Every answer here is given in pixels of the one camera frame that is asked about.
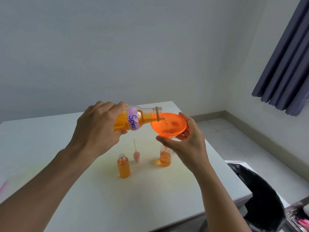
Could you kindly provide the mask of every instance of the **clear bottle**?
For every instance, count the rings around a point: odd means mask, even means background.
[[[117,164],[121,178],[127,178],[128,176],[130,176],[131,171],[130,171],[129,159],[125,156],[125,154],[119,155]]]
[[[160,120],[164,120],[162,107],[140,108],[131,105],[117,117],[114,130],[137,130],[146,123]]]
[[[163,167],[171,165],[172,161],[172,150],[170,148],[161,145],[160,148],[160,163]]]

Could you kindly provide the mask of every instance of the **curtain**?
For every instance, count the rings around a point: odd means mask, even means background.
[[[252,96],[291,116],[309,100],[309,0],[300,0]]]

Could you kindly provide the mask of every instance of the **purple label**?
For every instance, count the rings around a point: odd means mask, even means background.
[[[127,108],[128,122],[131,130],[138,130],[140,128],[137,116],[136,107]]]

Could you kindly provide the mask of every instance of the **person's left arm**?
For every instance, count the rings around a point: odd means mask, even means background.
[[[77,120],[68,146],[32,180],[0,204],[0,231],[41,232],[83,172],[119,142],[114,123],[126,103],[97,102]]]

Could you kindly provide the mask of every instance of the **person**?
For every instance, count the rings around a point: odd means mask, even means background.
[[[127,106],[98,101],[77,119],[71,141],[33,179],[0,204],[0,231],[41,232],[60,202],[83,172],[119,142],[126,130],[114,131],[116,118]],[[180,141],[156,139],[171,148],[194,174],[202,193],[209,231],[251,231],[208,160],[205,140],[196,123],[187,121]]]

